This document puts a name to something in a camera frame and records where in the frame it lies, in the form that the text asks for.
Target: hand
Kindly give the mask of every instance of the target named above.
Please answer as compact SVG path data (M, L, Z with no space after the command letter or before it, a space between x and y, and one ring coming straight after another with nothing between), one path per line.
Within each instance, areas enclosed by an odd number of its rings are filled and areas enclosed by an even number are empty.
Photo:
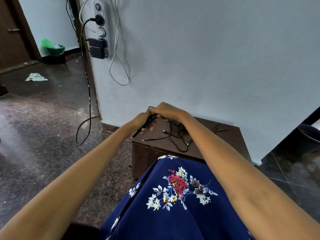
M186 113L184 110L174 107L170 104L162 102L158 107L150 108L152 114L158 114L159 117L164 117L169 120L181 122L181 116Z
M139 113L133 120L131 120L129 123L132 126L132 131L133 134L136 133L138 131L138 129L141 128L142 125L144 125L144 123L146 122L146 120L148 119L148 117L150 115L152 115L153 113L151 112L151 109L148 109L146 112L144 113ZM141 129L141 133L145 133L148 130L153 130L153 123L150 122L146 128L142 128Z

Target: white wall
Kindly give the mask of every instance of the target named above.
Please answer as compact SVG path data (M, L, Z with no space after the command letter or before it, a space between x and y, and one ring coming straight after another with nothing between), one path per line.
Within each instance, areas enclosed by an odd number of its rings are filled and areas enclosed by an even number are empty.
M64 45L66 51L79 47L66 11L66 1L19 0L41 56L48 55L40 48L42 38Z
M119 2L131 83L111 80L110 59L91 59L103 123L165 101L239 126L260 164L319 107L320 0ZM126 81L118 62L112 72Z

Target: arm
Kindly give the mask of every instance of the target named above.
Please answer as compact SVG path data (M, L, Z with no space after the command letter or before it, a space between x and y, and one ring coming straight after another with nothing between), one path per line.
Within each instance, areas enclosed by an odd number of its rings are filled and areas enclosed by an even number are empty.
M188 130L233 208L257 240L319 239L320 225L234 148L169 104L152 109Z
M0 239L61 239L118 148L150 114L141 113L121 126L51 182L0 230Z

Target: green plastic bag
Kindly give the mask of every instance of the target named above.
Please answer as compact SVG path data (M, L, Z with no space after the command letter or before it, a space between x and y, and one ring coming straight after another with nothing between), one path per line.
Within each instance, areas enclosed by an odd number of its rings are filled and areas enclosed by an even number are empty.
M51 56L60 56L65 51L65 47L63 45L52 43L46 38L40 40L40 45L42 48L45 48Z

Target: door frame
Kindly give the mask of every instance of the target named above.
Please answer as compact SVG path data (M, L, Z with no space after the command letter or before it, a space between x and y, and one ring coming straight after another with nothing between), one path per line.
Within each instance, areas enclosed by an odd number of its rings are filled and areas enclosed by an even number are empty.
M31 29L29 27L28 21L23 13L22 7L19 3L19 0L5 0L8 4L10 13L17 25L20 29L20 34L24 44L26 45L26 49L32 60L37 60L42 62L42 57L40 55L38 46L35 42L35 39L32 35Z

